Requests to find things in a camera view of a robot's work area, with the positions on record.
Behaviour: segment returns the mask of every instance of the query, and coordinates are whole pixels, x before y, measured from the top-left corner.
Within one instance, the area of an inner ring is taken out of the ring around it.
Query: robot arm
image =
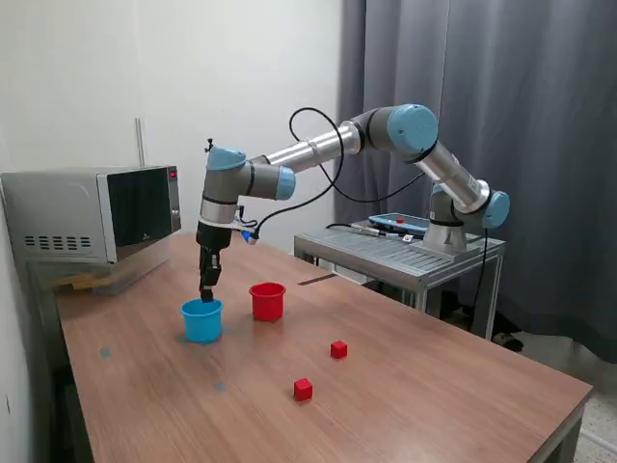
[[[398,154],[401,161],[416,164],[435,183],[431,200],[429,239],[447,242],[440,227],[473,223],[499,227],[509,210],[505,193],[493,192],[484,180],[475,179],[438,140],[435,115],[424,106],[404,104],[368,111],[343,122],[338,133],[325,134],[291,147],[247,160],[244,153],[213,147],[206,166],[197,241],[201,245],[200,291],[212,299],[212,287],[221,273],[220,252],[231,238],[240,196],[286,200],[295,189],[295,174],[364,148]]]

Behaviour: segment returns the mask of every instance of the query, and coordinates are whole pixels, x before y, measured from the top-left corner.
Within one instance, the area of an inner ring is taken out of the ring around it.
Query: red cup
[[[261,321],[276,321],[282,317],[282,296],[285,286],[266,282],[251,286],[253,296],[253,318]]]

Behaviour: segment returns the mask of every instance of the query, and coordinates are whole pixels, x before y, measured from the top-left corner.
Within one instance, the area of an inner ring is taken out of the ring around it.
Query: floor
[[[580,344],[566,338],[518,334],[523,354],[594,385],[582,427],[617,445],[617,365],[599,360]],[[584,437],[578,439],[576,463],[617,463],[617,455]]]

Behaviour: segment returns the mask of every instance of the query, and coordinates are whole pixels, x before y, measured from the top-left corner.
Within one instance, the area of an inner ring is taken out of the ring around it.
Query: light blue joint cover
[[[288,200],[296,190],[296,174],[288,167],[281,167],[275,200]]]
[[[246,160],[247,156],[242,151],[212,147],[205,168],[209,171],[226,171],[227,169],[244,166]]]
[[[510,212],[510,197],[502,191],[495,191],[491,195],[484,216],[482,217],[482,227],[485,229],[496,229],[505,222]]]
[[[388,135],[405,152],[420,154],[437,142],[439,126],[433,112],[419,104],[403,104],[388,117]]]

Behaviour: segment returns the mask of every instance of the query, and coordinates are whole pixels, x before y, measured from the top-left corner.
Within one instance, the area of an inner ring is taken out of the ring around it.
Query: gray curtain
[[[341,118],[410,101],[438,113],[442,142],[512,199],[492,232],[508,242],[497,309],[616,363],[617,2],[344,6]],[[340,188],[363,199],[415,174],[387,153],[345,164]],[[337,195],[337,220],[425,216],[426,183],[379,204]]]

